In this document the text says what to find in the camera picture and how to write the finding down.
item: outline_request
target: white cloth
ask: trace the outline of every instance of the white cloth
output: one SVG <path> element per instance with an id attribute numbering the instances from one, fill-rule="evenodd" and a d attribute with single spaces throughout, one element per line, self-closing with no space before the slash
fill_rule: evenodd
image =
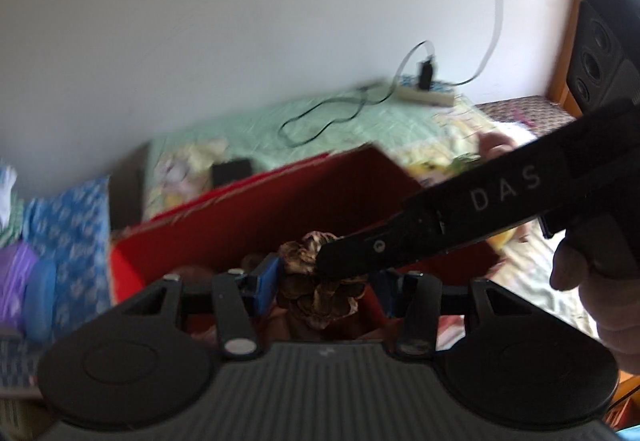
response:
<path id="1" fill-rule="evenodd" d="M 518 123 L 495 122 L 495 125 L 518 146 L 536 138 Z M 578 290 L 561 292 L 549 286 L 554 253 L 562 238 L 564 231 L 553 239 L 545 239 L 540 225 L 535 222 L 526 243 L 511 241 L 504 247 L 505 262 L 491 279 L 583 333 L 597 337 L 595 322 L 580 302 Z"/>
<path id="2" fill-rule="evenodd" d="M 9 224 L 11 215 L 11 189 L 14 187 L 17 173 L 15 169 L 0 160 L 0 231 Z"/>

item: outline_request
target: red box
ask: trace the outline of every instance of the red box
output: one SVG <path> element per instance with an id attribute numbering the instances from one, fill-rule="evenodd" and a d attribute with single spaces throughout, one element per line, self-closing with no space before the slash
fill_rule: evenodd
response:
<path id="1" fill-rule="evenodd" d="M 117 301 L 182 265 L 238 267 L 248 253 L 277 251 L 312 230 L 347 235 L 401 210 L 420 184 L 373 146 L 323 155 L 213 190 L 130 229 L 111 252 Z M 498 257 L 482 242 L 412 269 L 444 283 L 481 277 Z"/>

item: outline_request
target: black cable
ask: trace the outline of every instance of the black cable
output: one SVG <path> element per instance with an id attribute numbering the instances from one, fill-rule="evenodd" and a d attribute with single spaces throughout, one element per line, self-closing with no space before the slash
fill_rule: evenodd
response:
<path id="1" fill-rule="evenodd" d="M 355 98 L 355 97 L 327 98 L 326 100 L 323 100 L 322 102 L 319 102 L 316 105 L 314 105 L 312 108 L 306 110 L 304 113 L 299 114 L 298 116 L 294 116 L 293 118 L 289 118 L 286 122 L 284 122 L 280 126 L 280 128 L 278 129 L 279 137 L 281 137 L 285 142 L 287 142 L 287 147 L 290 147 L 290 148 L 301 147 L 302 145 L 306 145 L 306 144 L 309 144 L 312 141 L 314 141 L 324 131 L 326 131 L 326 129 L 331 127 L 333 124 L 343 124 L 345 122 L 350 122 L 351 120 L 356 118 L 360 114 L 360 112 L 362 112 L 362 109 L 364 108 L 364 106 L 376 106 L 378 104 L 381 104 L 382 102 L 385 102 L 386 100 L 388 100 L 393 95 L 393 93 L 396 90 L 396 87 L 398 87 L 398 82 L 400 81 L 400 77 L 402 76 L 402 72 L 404 71 L 404 68 L 406 67 L 407 62 L 409 62 L 409 59 L 414 55 L 414 53 L 418 50 L 418 48 L 420 46 L 427 46 L 427 45 L 430 46 L 431 47 L 431 51 L 433 51 L 429 55 L 429 57 L 431 58 L 431 57 L 433 57 L 435 55 L 435 47 L 433 45 L 433 42 L 431 42 L 430 40 L 423 40 L 420 44 L 416 44 L 411 49 L 411 51 L 409 53 L 407 53 L 406 56 L 402 59 L 402 62 L 400 63 L 400 66 L 398 67 L 398 71 L 396 71 L 396 74 L 394 75 L 394 79 L 391 82 L 391 86 L 389 87 L 389 91 L 385 95 L 385 97 L 380 98 L 380 100 L 370 101 L 369 100 L 369 89 L 371 89 L 372 86 L 367 86 L 367 87 L 364 87 L 364 88 L 360 88 L 358 90 L 360 92 L 360 98 Z M 358 108 L 353 113 L 353 115 L 349 116 L 348 118 L 337 118 L 335 120 L 331 120 L 327 125 L 325 125 L 322 129 L 320 129 L 316 133 L 316 135 L 312 136 L 308 140 L 305 140 L 304 142 L 294 142 L 287 135 L 287 133 L 284 131 L 285 127 L 287 127 L 289 124 L 292 124 L 293 122 L 296 122 L 296 121 L 304 118 L 307 114 L 312 113 L 318 107 L 321 107 L 321 106 L 323 106 L 325 104 L 337 104 L 337 103 L 341 103 L 341 104 L 343 104 L 343 103 L 357 104 Z"/>
<path id="2" fill-rule="evenodd" d="M 473 82 L 476 78 L 478 78 L 484 72 L 486 65 L 489 63 L 489 60 L 494 54 L 495 48 L 498 46 L 498 42 L 500 41 L 503 23 L 504 23 L 504 0 L 495 0 L 494 32 L 492 34 L 489 47 L 486 53 L 484 54 L 484 57 L 482 57 L 482 61 L 480 62 L 480 65 L 478 66 L 478 70 L 468 80 L 465 80 L 464 82 L 459 82 L 457 84 L 449 84 L 450 86 L 458 87 L 458 86 L 463 86 L 465 84 Z"/>
<path id="3" fill-rule="evenodd" d="M 609 405 L 609 408 L 607 408 L 607 412 L 611 412 L 613 409 L 615 409 L 618 405 L 620 405 L 620 403 L 622 403 L 623 401 L 625 401 L 626 399 L 630 398 L 631 396 L 633 396 L 634 394 L 636 394 L 636 392 L 640 391 L 640 385 L 636 385 L 631 391 L 627 392 L 623 397 L 621 397 L 620 399 L 616 400 L 613 405 Z"/>

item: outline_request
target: power strip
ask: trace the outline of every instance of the power strip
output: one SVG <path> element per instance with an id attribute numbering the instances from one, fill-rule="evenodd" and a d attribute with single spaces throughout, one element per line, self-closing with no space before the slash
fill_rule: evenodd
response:
<path id="1" fill-rule="evenodd" d="M 401 84 L 396 87 L 396 96 L 408 102 L 419 102 L 431 106 L 453 107 L 456 103 L 456 90 L 448 84 L 433 82 L 429 91 L 423 91 L 413 85 Z"/>

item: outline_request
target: white wall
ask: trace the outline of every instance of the white wall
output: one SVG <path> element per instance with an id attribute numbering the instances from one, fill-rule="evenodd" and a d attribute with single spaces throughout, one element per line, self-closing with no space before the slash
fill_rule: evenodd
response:
<path id="1" fill-rule="evenodd" d="M 569 0 L 506 0 L 476 102 L 542 94 Z M 390 76 L 423 38 L 468 78 L 494 0 L 0 0 L 0 156 L 25 195 L 195 120 Z"/>

